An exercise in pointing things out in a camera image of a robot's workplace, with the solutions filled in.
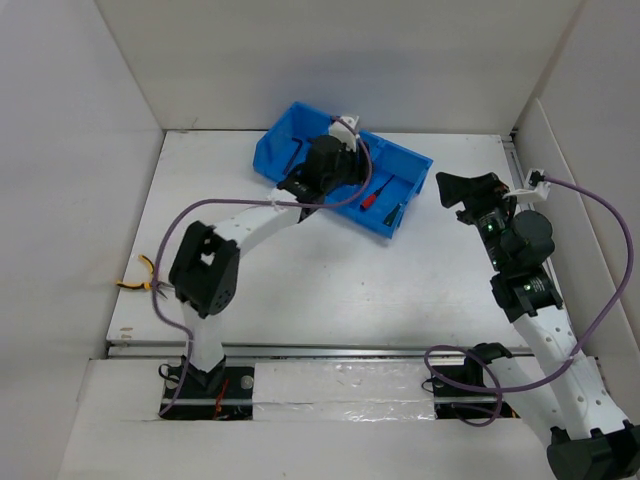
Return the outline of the brown hex key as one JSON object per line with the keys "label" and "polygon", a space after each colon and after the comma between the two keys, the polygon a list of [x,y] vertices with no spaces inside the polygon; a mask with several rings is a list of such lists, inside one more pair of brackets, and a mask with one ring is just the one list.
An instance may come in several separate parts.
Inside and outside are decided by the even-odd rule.
{"label": "brown hex key", "polygon": [[299,139],[299,138],[293,138],[292,141],[295,143],[295,149],[292,153],[292,155],[290,156],[289,160],[287,161],[287,163],[285,164],[285,167],[283,169],[283,174],[286,175],[289,173],[289,171],[291,170],[300,150],[302,149],[302,147],[304,146],[304,141]]}

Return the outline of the red-handled screwdriver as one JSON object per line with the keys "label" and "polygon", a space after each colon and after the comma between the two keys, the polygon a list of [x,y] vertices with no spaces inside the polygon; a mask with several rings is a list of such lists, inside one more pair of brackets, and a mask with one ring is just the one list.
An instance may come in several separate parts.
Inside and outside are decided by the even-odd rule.
{"label": "red-handled screwdriver", "polygon": [[361,203],[360,210],[366,211],[371,208],[371,206],[376,202],[381,193],[387,187],[387,185],[394,179],[394,175],[391,175],[381,186],[379,186],[373,193],[368,195]]}

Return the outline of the large green-handled screwdriver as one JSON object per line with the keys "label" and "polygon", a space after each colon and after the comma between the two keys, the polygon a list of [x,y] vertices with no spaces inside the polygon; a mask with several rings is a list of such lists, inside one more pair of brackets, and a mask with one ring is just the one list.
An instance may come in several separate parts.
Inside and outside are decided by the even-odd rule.
{"label": "large green-handled screwdriver", "polygon": [[383,220],[383,224],[389,228],[397,228],[401,222],[405,210],[404,203],[398,203],[394,208],[386,215]]}

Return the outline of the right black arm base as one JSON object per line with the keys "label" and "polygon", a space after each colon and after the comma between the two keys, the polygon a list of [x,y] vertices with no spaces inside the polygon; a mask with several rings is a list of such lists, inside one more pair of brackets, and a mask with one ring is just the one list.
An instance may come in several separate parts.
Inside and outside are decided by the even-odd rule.
{"label": "right black arm base", "polygon": [[[488,387],[490,377],[473,359],[465,358],[458,365],[439,365],[435,370],[452,381],[474,387]],[[437,420],[456,419],[469,426],[485,426],[496,412],[498,400],[495,394],[483,395],[456,388],[430,375],[422,388],[433,394]],[[498,418],[517,418],[510,405],[503,401]]]}

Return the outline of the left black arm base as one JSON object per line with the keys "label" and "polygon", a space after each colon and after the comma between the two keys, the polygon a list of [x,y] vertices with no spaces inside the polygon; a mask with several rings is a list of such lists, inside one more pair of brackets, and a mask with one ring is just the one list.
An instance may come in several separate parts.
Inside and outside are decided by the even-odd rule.
{"label": "left black arm base", "polygon": [[223,359],[212,372],[188,367],[178,388],[186,358],[178,365],[163,363],[158,374],[164,381],[159,417],[174,421],[247,421],[253,419],[253,366],[228,366]]}

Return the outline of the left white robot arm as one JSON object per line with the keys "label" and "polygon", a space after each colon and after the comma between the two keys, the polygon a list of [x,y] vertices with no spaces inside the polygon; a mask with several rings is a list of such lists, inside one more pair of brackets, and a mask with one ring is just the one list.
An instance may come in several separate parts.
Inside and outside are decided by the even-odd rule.
{"label": "left white robot arm", "polygon": [[320,209],[327,197],[345,186],[360,192],[372,175],[367,144],[356,137],[350,149],[335,136],[311,141],[305,160],[292,167],[265,201],[232,218],[206,225],[189,225],[170,269],[185,326],[191,331],[191,354],[183,369],[188,384],[201,396],[222,387],[226,356],[220,320],[214,317],[231,303],[243,255],[277,232],[297,225]]}

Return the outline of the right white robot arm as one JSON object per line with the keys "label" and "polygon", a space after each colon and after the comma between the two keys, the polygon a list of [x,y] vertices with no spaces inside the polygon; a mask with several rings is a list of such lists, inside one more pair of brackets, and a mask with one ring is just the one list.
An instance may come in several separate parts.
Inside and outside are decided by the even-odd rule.
{"label": "right white robot arm", "polygon": [[457,204],[458,221],[474,226],[495,271],[492,293],[543,372],[532,380],[500,343],[466,351],[458,370],[431,367],[435,383],[508,404],[546,449],[558,479],[628,479],[639,472],[639,428],[607,392],[595,360],[582,347],[623,292],[619,287],[582,337],[543,264],[554,252],[553,227],[520,203],[546,200],[555,179],[532,170],[511,190],[495,174],[436,175],[443,207]]}

